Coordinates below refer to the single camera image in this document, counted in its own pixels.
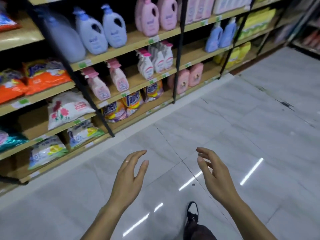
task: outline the left hand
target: left hand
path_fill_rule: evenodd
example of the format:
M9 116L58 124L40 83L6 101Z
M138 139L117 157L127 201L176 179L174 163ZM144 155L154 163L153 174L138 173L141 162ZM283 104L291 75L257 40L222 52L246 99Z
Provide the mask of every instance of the left hand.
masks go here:
M132 204L141 191L149 161L142 162L136 177L134 177L134 168L138 159L146 152L147 150L131 153L118 170L108 204L117 207L121 212L124 212Z

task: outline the foot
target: foot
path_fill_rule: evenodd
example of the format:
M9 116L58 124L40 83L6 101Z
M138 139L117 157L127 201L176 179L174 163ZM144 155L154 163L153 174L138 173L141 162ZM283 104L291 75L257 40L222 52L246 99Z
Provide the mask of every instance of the foot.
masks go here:
M186 210L186 217L188 222L196 222L198 223L199 211L198 206L194 201L191 201Z

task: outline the forearm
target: forearm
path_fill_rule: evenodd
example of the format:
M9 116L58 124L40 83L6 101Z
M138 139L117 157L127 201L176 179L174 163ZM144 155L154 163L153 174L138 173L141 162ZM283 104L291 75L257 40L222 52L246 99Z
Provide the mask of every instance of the forearm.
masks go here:
M277 240L240 197L226 204L225 208L244 240Z
M81 240L109 240L122 213L123 211L121 209L108 202L101 208L94 222Z

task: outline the orange detergent bag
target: orange detergent bag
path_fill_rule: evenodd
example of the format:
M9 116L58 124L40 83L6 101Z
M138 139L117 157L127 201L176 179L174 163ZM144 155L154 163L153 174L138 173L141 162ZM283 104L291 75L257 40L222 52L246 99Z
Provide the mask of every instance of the orange detergent bag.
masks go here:
M28 86L26 95L72 81L61 62L35 60L22 64Z
M22 96L28 90L21 72L5 69L0 72L0 104Z

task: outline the white marble floor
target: white marble floor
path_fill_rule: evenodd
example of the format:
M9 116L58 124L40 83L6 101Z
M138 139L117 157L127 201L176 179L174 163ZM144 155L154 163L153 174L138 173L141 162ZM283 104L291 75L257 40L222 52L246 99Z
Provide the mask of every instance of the white marble floor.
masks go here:
M107 201L124 157L141 149L150 161L144 185L112 239L182 239L191 200L218 240L241 239L206 190L197 146L220 156L240 196L279 240L320 239L319 74L318 60L283 48L0 211L1 239L79 239Z

